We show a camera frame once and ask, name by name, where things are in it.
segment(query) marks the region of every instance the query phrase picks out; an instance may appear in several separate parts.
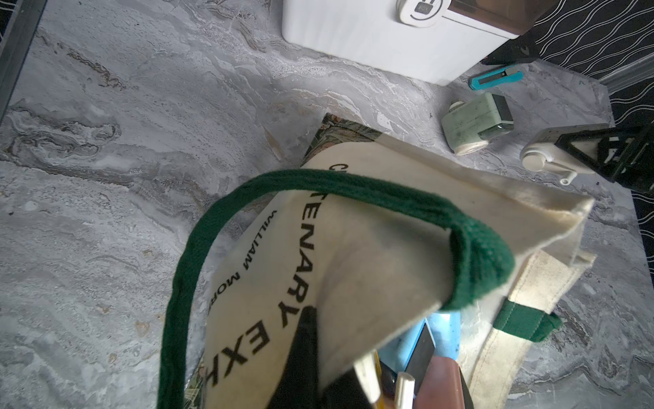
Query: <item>green bag handle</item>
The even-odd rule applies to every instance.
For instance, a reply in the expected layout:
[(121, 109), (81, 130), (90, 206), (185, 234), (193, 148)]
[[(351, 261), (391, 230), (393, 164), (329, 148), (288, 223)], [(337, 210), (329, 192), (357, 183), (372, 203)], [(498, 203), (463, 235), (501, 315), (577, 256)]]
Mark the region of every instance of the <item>green bag handle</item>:
[(506, 282), (513, 271), (513, 254), (497, 233), (435, 194), (339, 171), (292, 169), (257, 176), (214, 203), (188, 237), (173, 277), (173, 293), (163, 326), (159, 409), (181, 409), (183, 405), (188, 320), (198, 276), (211, 244), (242, 207), (264, 194), (283, 190), (337, 194), (451, 229), (455, 282), (452, 297), (443, 310), (467, 306)]

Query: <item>gray marble surface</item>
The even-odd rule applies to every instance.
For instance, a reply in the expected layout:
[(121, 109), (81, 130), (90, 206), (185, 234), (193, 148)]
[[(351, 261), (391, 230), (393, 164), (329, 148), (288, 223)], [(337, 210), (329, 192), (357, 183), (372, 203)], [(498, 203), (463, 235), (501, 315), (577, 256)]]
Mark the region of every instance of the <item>gray marble surface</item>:
[[(439, 118), (473, 96), (302, 49), (281, 2), (48, 2), (0, 125), (0, 406), (153, 407), (171, 277), (207, 206), (260, 173), (300, 164), (327, 111), (449, 158)], [(470, 72), (483, 70), (476, 67)], [(550, 126), (611, 122), (606, 89), (543, 62), (507, 96), (516, 130), (456, 160), (556, 186), (519, 149)], [(510, 408), (649, 407), (654, 289), (627, 190), (597, 176), (582, 247), (599, 254), (534, 346)], [(188, 361), (203, 339), (205, 264)]]

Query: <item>pale green device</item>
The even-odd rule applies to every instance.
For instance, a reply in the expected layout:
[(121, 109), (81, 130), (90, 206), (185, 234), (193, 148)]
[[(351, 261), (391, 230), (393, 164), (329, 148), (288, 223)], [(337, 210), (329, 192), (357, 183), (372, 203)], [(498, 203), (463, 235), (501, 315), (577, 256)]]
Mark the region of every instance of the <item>pale green device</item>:
[(499, 135), (513, 130), (513, 116), (506, 98), (485, 92), (470, 102), (450, 106), (441, 121), (447, 144), (455, 155), (478, 151)]

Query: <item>brown lid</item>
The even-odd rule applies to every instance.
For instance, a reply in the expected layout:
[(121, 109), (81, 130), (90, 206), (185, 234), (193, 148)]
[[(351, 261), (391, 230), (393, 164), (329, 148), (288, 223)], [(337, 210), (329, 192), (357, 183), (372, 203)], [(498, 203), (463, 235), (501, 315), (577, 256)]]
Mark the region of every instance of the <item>brown lid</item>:
[(452, 0), (449, 9), (509, 33), (525, 34), (559, 0)]

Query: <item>green strap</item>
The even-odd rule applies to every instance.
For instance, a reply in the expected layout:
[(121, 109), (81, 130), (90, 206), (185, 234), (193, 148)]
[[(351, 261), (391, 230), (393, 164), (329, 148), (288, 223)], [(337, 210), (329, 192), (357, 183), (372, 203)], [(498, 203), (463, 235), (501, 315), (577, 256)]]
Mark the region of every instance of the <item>green strap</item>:
[(561, 326), (561, 318), (554, 313), (505, 300), (492, 326), (531, 342), (541, 342)]
[(257, 176), (214, 203), (186, 242), (173, 277), (173, 293), (163, 326), (158, 408), (182, 408), (191, 303), (211, 244), (242, 207), (264, 194), (282, 190), (337, 194), (451, 229), (455, 284), (443, 309), (457, 310), (468, 305), (503, 284), (513, 270), (513, 254), (497, 233), (435, 194), (338, 171), (293, 169)]

